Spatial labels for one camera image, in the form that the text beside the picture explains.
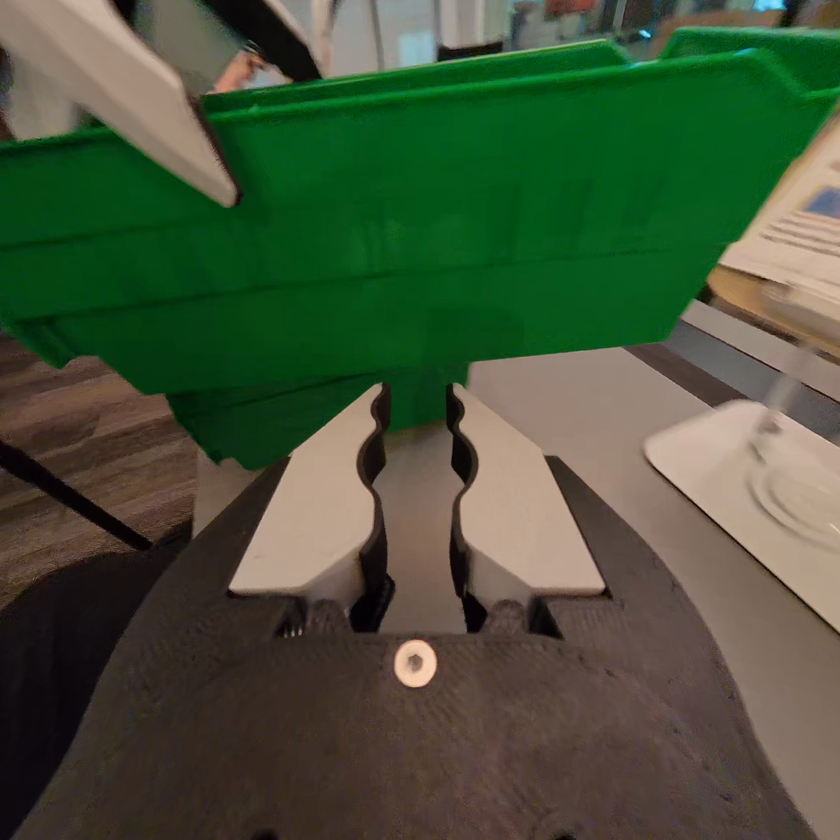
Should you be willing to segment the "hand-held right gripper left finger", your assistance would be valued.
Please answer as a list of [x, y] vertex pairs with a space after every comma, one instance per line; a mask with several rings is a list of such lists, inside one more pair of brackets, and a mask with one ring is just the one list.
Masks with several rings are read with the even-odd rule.
[[390, 386], [377, 383], [292, 451], [230, 594], [333, 602], [354, 631], [380, 629], [395, 584], [374, 483], [391, 408]]

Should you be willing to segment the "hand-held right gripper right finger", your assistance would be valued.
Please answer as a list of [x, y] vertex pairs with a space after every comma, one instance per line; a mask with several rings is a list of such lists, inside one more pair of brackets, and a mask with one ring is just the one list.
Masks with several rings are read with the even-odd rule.
[[460, 384], [448, 385], [451, 466], [463, 487], [449, 562], [465, 618], [513, 602], [606, 594], [606, 583], [541, 448]]

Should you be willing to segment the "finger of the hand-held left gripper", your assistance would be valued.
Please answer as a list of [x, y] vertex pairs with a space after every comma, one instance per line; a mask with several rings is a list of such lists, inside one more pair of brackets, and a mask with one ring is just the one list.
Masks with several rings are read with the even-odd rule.
[[221, 207], [241, 192], [180, 74], [105, 1], [2, 1], [3, 46]]
[[204, 1], [204, 5], [287, 79], [324, 78], [306, 32], [282, 2]]

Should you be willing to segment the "person's left hand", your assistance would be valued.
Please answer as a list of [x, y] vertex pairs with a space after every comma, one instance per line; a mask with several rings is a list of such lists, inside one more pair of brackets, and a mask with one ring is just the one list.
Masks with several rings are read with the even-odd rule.
[[262, 56], [241, 49], [225, 66], [210, 88], [215, 95], [248, 89], [273, 88], [291, 84], [291, 80]]

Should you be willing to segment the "black tape strip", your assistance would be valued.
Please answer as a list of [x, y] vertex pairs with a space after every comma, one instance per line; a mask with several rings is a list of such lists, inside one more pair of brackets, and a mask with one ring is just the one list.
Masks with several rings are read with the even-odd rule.
[[[679, 321], [667, 340], [625, 348], [634, 358], [711, 407], [736, 399], [762, 403], [779, 370], [758, 356]], [[790, 416], [821, 437], [838, 444], [838, 404], [809, 385], [794, 394]]]

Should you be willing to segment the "printed instruction sheet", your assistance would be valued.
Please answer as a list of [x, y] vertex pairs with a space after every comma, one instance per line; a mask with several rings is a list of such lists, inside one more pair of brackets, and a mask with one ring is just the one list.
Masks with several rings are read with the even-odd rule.
[[838, 115], [789, 166], [719, 264], [778, 283], [838, 287]]

